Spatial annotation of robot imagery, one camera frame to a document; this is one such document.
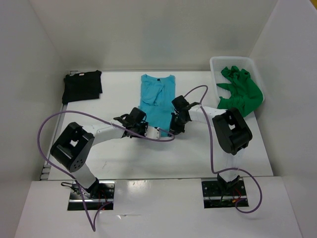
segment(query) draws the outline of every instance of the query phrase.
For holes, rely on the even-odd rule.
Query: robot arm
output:
[[[189,104],[183,96],[172,101],[175,113],[172,114],[170,132],[179,134],[185,132],[185,124],[189,121],[206,122],[206,117],[199,103]],[[238,168],[241,164],[244,149],[252,139],[252,133],[236,108],[229,110],[215,109],[203,106],[208,120],[214,126],[218,142],[223,149],[221,159],[224,168]],[[230,170],[218,175],[224,186],[235,183],[238,171]]]
[[[91,197],[94,197],[95,194],[98,194],[99,189],[102,189],[103,184],[99,184],[98,179],[86,165],[91,147],[111,139],[135,137],[123,128],[142,136],[147,135],[149,138],[159,138],[160,131],[148,126],[148,123],[143,121],[145,116],[145,112],[133,108],[130,114],[111,120],[111,125],[102,123],[80,126],[72,122],[53,144],[51,154],[67,168]]]

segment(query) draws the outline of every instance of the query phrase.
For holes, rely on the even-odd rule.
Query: white surface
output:
[[[0,237],[14,237],[31,181],[44,161],[36,134],[47,115],[58,111],[60,58],[27,0],[0,1]],[[54,122],[43,133],[48,148]]]
[[[210,59],[210,69],[212,72],[212,77],[215,83],[230,83],[225,77],[222,76],[221,71],[228,67],[231,69],[232,66],[237,66],[240,70],[245,69],[250,73],[251,79],[255,82],[255,84],[259,87],[263,94],[264,101],[264,93],[262,89],[262,79],[258,72],[256,65],[253,60],[248,57],[231,57],[231,56],[218,56],[212,57]],[[223,88],[217,87],[215,92],[217,94],[218,102],[220,102],[220,96],[224,98],[230,98],[230,91],[225,90]]]
[[[145,72],[104,72],[102,73],[103,93],[99,100],[69,103],[67,109],[83,111],[110,120],[129,113],[140,103],[141,75]],[[147,72],[154,77],[176,78],[176,95],[184,95],[190,89],[206,84],[209,91],[203,101],[205,106],[216,107],[214,83],[210,72]],[[199,101],[205,89],[192,92],[187,100]],[[78,114],[66,114],[62,130],[71,122],[80,125],[96,123],[94,119]],[[246,117],[253,134],[241,163],[255,176],[271,176],[272,170],[254,114]],[[110,140],[94,146],[86,161],[91,172],[99,179],[158,179],[158,178],[204,178],[214,177],[210,169],[210,142],[206,124],[186,124],[186,132],[169,143],[145,141],[137,138]],[[225,166],[223,150],[214,137],[215,169]],[[49,180],[68,179],[55,168],[51,169]]]
[[[30,0],[72,70],[208,69],[249,56],[277,0]]]
[[[316,237],[317,10],[281,0],[251,58],[263,79],[257,118],[268,156],[285,185],[303,237]]]
[[[33,182],[15,237],[301,238],[282,179],[257,179],[263,202],[250,215],[235,208],[204,209],[200,179],[119,180],[114,210],[98,215],[96,233],[84,211],[67,211],[69,188],[60,181]],[[255,207],[257,186],[250,178],[245,186]]]

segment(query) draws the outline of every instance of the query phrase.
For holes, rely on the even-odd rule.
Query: garment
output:
[[[98,99],[103,92],[101,85],[101,72],[77,73],[64,78],[65,90],[62,97],[63,104],[69,102]]]
[[[174,111],[172,100],[175,98],[175,76],[155,78],[141,76],[141,100],[139,109],[147,114],[150,126],[157,126],[169,131],[171,113]]]
[[[227,67],[221,74],[231,83],[218,83],[217,86],[231,92],[229,99],[220,97],[219,109],[237,108],[243,117],[253,112],[263,101],[263,94],[252,81],[250,73],[245,69],[241,71],[237,66]]]

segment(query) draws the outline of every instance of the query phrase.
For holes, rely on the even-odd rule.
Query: plastic basket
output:
[[[210,69],[211,75],[215,81],[215,83],[230,83],[225,77],[222,76],[221,71],[228,67],[229,69],[233,66],[237,66],[240,70],[245,69],[250,73],[251,79],[256,83],[263,94],[264,101],[264,93],[261,86],[261,77],[257,70],[256,65],[253,60],[248,57],[231,57],[231,56],[218,56],[212,57],[210,59]],[[219,96],[224,98],[230,98],[231,94],[228,90],[224,90],[216,86],[216,96],[218,101],[220,102]]]

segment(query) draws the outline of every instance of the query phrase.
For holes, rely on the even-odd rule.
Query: cable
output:
[[[239,197],[238,197],[238,199],[236,199],[236,201],[235,202],[237,202],[237,201],[239,201],[240,199],[241,199],[241,193],[240,193],[240,191],[237,189],[237,188],[235,188],[235,190],[238,192],[238,194],[239,194]]]
[[[100,206],[100,191],[98,192],[98,208]]]
[[[75,192],[77,194],[77,189],[73,187],[73,184],[72,183],[69,183],[69,182],[61,182],[60,185],[62,187],[68,187],[70,188],[71,190],[73,190],[73,192]]]
[[[219,206],[219,205],[221,204],[221,202],[222,202],[222,199],[223,199],[223,194],[222,194],[222,192],[221,192],[221,197],[220,197],[220,201],[219,201],[219,203],[218,203],[218,205],[217,205],[217,206]]]
[[[207,94],[207,91],[208,91],[208,86],[207,86],[207,85],[200,85],[200,86],[198,86],[198,87],[195,87],[195,88],[193,88],[192,90],[190,90],[188,93],[186,93],[184,97],[186,97],[186,96],[187,96],[188,94],[190,94],[192,91],[194,91],[194,90],[196,90],[196,89],[198,89],[198,88],[201,88],[201,87],[206,87],[206,90],[205,90],[205,92],[204,92],[202,98],[200,99],[200,102],[199,102],[199,103],[200,103],[200,107],[201,107],[201,109],[202,109],[202,111],[203,111],[203,114],[204,114],[204,116],[205,116],[205,118],[206,118],[206,122],[207,122],[207,126],[208,126],[208,131],[209,131],[211,172],[212,172],[213,174],[217,175],[217,174],[220,174],[220,173],[222,173],[222,172],[229,171],[229,170],[239,170],[239,171],[242,171],[242,172],[246,173],[247,175],[249,175],[249,176],[253,179],[253,181],[256,183],[256,185],[258,186],[258,188],[259,188],[259,192],[260,192],[260,200],[259,200],[259,203],[257,204],[257,206],[256,206],[254,209],[252,209],[252,210],[250,210],[250,211],[242,211],[242,210],[240,210],[240,209],[238,208],[238,203],[241,202],[242,200],[246,200],[246,198],[241,198],[240,200],[236,201],[236,203],[235,203],[235,208],[236,208],[239,212],[245,213],[245,214],[249,214],[249,213],[255,212],[255,211],[261,206],[262,198],[263,198],[262,189],[261,189],[261,187],[260,187],[258,181],[256,180],[256,178],[255,178],[252,174],[250,174],[248,171],[243,170],[243,169],[239,169],[239,168],[227,168],[227,169],[223,169],[223,170],[220,170],[220,171],[215,171],[214,168],[213,168],[213,145],[212,145],[212,140],[213,140],[213,138],[212,138],[211,124],[210,124],[210,121],[209,121],[209,119],[208,119],[208,115],[207,115],[207,113],[206,113],[206,111],[205,111],[205,109],[204,109],[204,107],[203,107],[203,105],[202,105],[202,101],[203,101],[203,99],[204,99],[204,97],[205,97],[205,95]]]
[[[84,206],[84,209],[85,209],[85,212],[86,212],[88,221],[89,221],[89,223],[90,223],[90,225],[91,225],[93,231],[95,232],[95,231],[96,231],[95,221],[96,221],[96,217],[97,217],[99,211],[100,211],[101,209],[103,209],[105,206],[107,206],[108,204],[110,204],[111,202],[106,202],[103,206],[101,206],[101,207],[97,210],[97,212],[96,212],[96,214],[95,214],[95,217],[94,217],[94,221],[92,222],[92,220],[91,220],[91,218],[90,218],[90,216],[89,216],[89,213],[88,213],[88,210],[87,210],[87,205],[86,205],[86,202],[85,202],[85,198],[84,198],[84,195],[83,195],[83,192],[82,192],[83,187],[79,184],[79,182],[76,180],[76,178],[75,178],[72,174],[70,174],[68,171],[66,171],[66,170],[64,170],[64,169],[62,169],[62,168],[60,168],[59,166],[55,165],[55,164],[52,163],[48,158],[46,158],[46,156],[45,156],[45,154],[44,154],[44,152],[42,151],[42,148],[41,148],[40,136],[41,136],[41,132],[42,132],[42,129],[43,129],[44,125],[45,125],[45,124],[48,122],[48,120],[50,120],[51,118],[53,118],[53,117],[55,117],[55,116],[57,116],[57,115],[63,114],[63,113],[76,113],[76,114],[81,114],[81,115],[84,115],[84,116],[87,116],[87,117],[96,119],[96,120],[98,120],[98,121],[101,121],[101,122],[103,122],[103,123],[105,123],[105,124],[112,125],[112,126],[114,126],[114,127],[117,127],[117,128],[122,129],[122,130],[125,130],[125,131],[129,132],[130,134],[135,135],[135,136],[137,136],[137,137],[139,137],[139,138],[146,139],[146,140],[150,140],[150,141],[156,141],[156,142],[170,142],[170,141],[173,141],[173,140],[175,139],[175,136],[174,136],[172,133],[170,133],[169,131],[166,131],[166,130],[160,128],[161,131],[163,131],[163,132],[169,134],[169,135],[171,136],[171,138],[170,138],[170,139],[167,139],[167,140],[159,140],[159,139],[147,138],[147,137],[142,136],[142,135],[139,135],[139,134],[137,134],[137,133],[135,133],[135,132],[133,132],[133,131],[131,131],[131,130],[128,130],[128,129],[122,127],[122,126],[115,125],[115,124],[111,124],[110,122],[108,122],[108,121],[106,121],[106,120],[103,120],[103,119],[101,119],[101,118],[95,117],[95,116],[90,115],[90,114],[88,114],[88,113],[83,113],[83,112],[78,112],[78,111],[62,111],[62,112],[58,112],[58,113],[55,113],[55,114],[53,114],[53,115],[50,115],[48,118],[46,118],[46,119],[42,122],[42,124],[41,124],[41,126],[40,126],[40,128],[39,128],[39,131],[38,131],[38,135],[37,135],[37,145],[38,145],[38,150],[39,150],[39,152],[40,152],[40,155],[43,157],[43,159],[44,159],[48,164],[50,164],[50,165],[53,166],[54,168],[56,168],[56,169],[62,171],[63,173],[65,173],[65,174],[67,174],[68,176],[70,176],[73,180],[75,180],[75,182],[76,182],[76,184],[77,184],[77,186],[78,186],[78,190],[79,190],[79,192],[80,192],[81,198],[82,198],[82,200],[83,200],[83,206]]]

